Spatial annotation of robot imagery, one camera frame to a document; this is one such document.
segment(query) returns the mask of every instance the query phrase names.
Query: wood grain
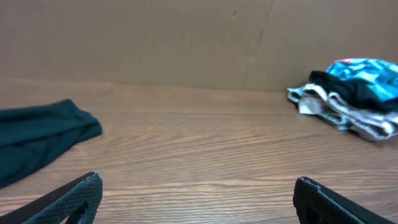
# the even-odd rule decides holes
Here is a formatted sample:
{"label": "wood grain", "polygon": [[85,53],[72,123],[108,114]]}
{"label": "wood grain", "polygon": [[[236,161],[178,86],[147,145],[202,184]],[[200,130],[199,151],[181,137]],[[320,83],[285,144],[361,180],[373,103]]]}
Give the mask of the wood grain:
{"label": "wood grain", "polygon": [[96,223],[298,223],[303,175],[398,222],[397,139],[338,132],[283,92],[0,79],[0,108],[64,98],[104,134],[0,189],[0,215],[97,171]]}

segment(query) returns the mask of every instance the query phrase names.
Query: crumpled clothing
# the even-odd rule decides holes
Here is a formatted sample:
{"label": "crumpled clothing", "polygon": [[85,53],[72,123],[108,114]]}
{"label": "crumpled clothing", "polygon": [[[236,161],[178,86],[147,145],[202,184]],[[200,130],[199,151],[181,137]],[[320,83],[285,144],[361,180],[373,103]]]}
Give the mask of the crumpled clothing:
{"label": "crumpled clothing", "polygon": [[345,102],[358,109],[383,113],[398,111],[398,98],[381,102],[373,90],[368,87],[369,82],[361,78],[340,80],[327,72],[312,71],[309,80],[311,83],[322,86],[328,93],[338,93]]}
{"label": "crumpled clothing", "polygon": [[[287,98],[295,103],[296,105],[299,104],[299,101],[303,97],[303,89],[304,86],[299,88],[288,88]],[[339,131],[347,131],[352,126],[351,122],[345,116],[341,116],[336,111],[333,111],[331,108],[327,108],[321,113],[315,114],[318,118],[323,120],[324,122],[328,123],[329,125],[333,126],[335,129]]]}
{"label": "crumpled clothing", "polygon": [[331,109],[338,114],[336,116],[348,119],[347,127],[368,141],[379,141],[398,134],[398,113],[357,109],[347,104],[338,93],[328,94],[316,84],[309,83],[302,87],[298,108],[303,114],[320,114]]}
{"label": "crumpled clothing", "polygon": [[75,144],[101,133],[98,120],[71,100],[0,110],[0,187],[45,167]]}
{"label": "crumpled clothing", "polygon": [[398,97],[398,65],[375,58],[347,58],[337,60],[327,73],[340,80],[362,79],[381,102]]}

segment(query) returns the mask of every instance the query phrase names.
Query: black plastic object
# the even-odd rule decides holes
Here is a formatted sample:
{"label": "black plastic object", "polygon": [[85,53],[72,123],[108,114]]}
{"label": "black plastic object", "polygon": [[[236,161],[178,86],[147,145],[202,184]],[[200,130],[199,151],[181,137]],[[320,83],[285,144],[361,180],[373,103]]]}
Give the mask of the black plastic object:
{"label": "black plastic object", "polygon": [[89,172],[53,192],[0,217],[7,224],[91,224],[102,199],[102,180]]}
{"label": "black plastic object", "polygon": [[300,177],[293,204],[301,224],[394,224],[308,177]]}

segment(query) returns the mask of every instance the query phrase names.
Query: brown cardboard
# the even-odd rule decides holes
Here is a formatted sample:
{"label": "brown cardboard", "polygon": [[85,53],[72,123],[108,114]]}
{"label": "brown cardboard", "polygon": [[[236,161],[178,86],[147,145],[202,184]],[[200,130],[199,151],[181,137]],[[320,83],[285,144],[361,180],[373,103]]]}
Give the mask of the brown cardboard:
{"label": "brown cardboard", "polygon": [[396,0],[2,0],[0,76],[283,90],[398,61]]}
{"label": "brown cardboard", "polygon": [[299,86],[341,58],[398,62],[397,10],[395,0],[275,1],[245,88]]}

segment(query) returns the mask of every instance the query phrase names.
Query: white fabric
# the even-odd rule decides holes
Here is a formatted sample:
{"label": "white fabric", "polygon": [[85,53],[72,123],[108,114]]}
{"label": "white fabric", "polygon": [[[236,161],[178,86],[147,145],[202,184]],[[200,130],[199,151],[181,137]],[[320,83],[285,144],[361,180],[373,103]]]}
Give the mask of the white fabric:
{"label": "white fabric", "polygon": [[398,133],[398,113],[387,114],[370,110],[360,110],[345,102],[338,93],[329,94],[319,85],[307,84],[303,88],[298,109],[302,114],[320,114],[328,108],[347,117],[352,130],[370,141],[387,139]]}
{"label": "white fabric", "polygon": [[[301,98],[303,97],[303,89],[307,85],[311,85],[311,84],[308,83],[299,88],[288,88],[287,89],[287,91],[288,91],[287,98],[291,102],[298,105]],[[351,127],[352,127],[352,124],[348,120],[347,117],[341,116],[340,114],[338,114],[336,111],[333,111],[329,107],[322,113],[317,114],[316,116],[318,116],[320,119],[324,120],[326,123],[332,125],[335,129],[337,129],[339,131],[347,131],[347,130],[351,129]]]}

